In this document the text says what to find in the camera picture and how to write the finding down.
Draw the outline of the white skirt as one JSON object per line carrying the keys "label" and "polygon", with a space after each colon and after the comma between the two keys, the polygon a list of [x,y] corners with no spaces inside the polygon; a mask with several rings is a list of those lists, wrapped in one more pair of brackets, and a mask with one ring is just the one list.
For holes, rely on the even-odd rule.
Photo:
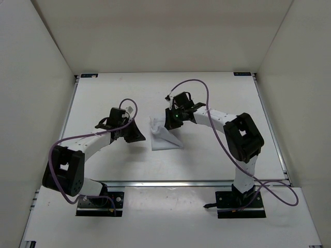
{"label": "white skirt", "polygon": [[164,125],[165,118],[150,117],[152,151],[182,149],[183,143]]}

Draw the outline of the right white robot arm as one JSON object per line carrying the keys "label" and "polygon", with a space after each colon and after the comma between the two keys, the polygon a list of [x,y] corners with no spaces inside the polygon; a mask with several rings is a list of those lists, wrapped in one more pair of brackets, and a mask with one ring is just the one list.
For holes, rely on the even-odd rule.
{"label": "right white robot arm", "polygon": [[191,94],[166,96],[169,107],[165,110],[165,128],[173,130],[185,121],[204,125],[225,135],[227,151],[235,162],[235,179],[232,184],[232,202],[243,207],[254,192],[255,164],[264,145],[264,139],[253,119],[247,113],[233,115],[207,108],[205,103],[194,103]]}

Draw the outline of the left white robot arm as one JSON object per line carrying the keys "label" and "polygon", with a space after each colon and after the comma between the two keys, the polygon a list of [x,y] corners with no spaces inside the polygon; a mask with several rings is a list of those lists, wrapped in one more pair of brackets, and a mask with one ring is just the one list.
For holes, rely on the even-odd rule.
{"label": "left white robot arm", "polygon": [[102,119],[94,129],[95,132],[106,131],[82,137],[68,146],[57,145],[52,151],[52,166],[47,165],[42,185],[48,189],[59,191],[54,178],[68,196],[84,195],[90,197],[97,206],[108,201],[106,185],[84,176],[85,162],[102,148],[112,144],[118,138],[127,143],[145,141],[146,138],[138,129],[127,110],[111,108],[109,117]]}

